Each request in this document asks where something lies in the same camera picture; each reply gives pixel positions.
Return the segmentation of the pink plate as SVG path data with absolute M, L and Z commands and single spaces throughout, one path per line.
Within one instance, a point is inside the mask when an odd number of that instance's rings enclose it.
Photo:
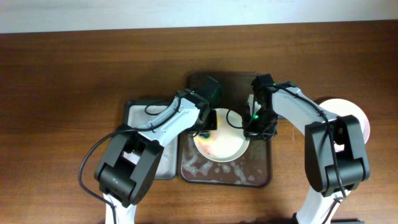
M 364 143 L 367 143 L 370 136 L 370 123 L 368 117 L 359 106 L 348 100 L 333 98 L 320 103 L 320 107 L 339 116 L 355 116 L 360 123 Z

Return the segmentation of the green and yellow sponge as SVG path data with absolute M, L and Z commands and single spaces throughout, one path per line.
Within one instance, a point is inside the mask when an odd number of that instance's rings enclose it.
M 211 133 L 209 133 L 209 132 L 200 133 L 199 137 L 202 139 L 209 139 L 211 137 Z

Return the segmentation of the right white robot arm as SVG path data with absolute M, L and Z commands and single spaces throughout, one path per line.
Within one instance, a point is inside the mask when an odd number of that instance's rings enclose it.
M 243 125 L 250 141 L 268 141 L 280 117 L 305 138 L 305 173 L 310 184 L 292 223 L 331 223 L 337 208 L 358 185 L 368 180 L 370 166 L 361 125 L 353 115 L 339 116 L 321 108 L 292 82 L 275 83 L 270 74 L 251 83 L 254 104 Z

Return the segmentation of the cream white plate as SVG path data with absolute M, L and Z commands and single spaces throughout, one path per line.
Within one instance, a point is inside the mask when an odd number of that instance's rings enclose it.
M 198 151 L 207 159 L 215 162 L 230 162 L 242 156 L 249 146 L 242 129 L 236 129 L 228 124 L 228 109 L 217 108 L 217 130 L 209 131 L 211 137 L 202 139 L 198 136 L 193 142 Z M 228 114 L 228 121 L 233 126 L 242 124 L 242 117 L 234 111 Z

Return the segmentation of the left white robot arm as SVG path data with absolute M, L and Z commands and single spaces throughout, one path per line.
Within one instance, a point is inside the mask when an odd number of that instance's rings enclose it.
M 171 104 L 137 127 L 126 124 L 103 138 L 109 144 L 94 177 L 112 212 L 112 223 L 131 221 L 149 191 L 163 151 L 180 133 L 199 135 L 217 128 L 214 105 L 221 85 L 207 77 L 198 88 L 177 91 Z

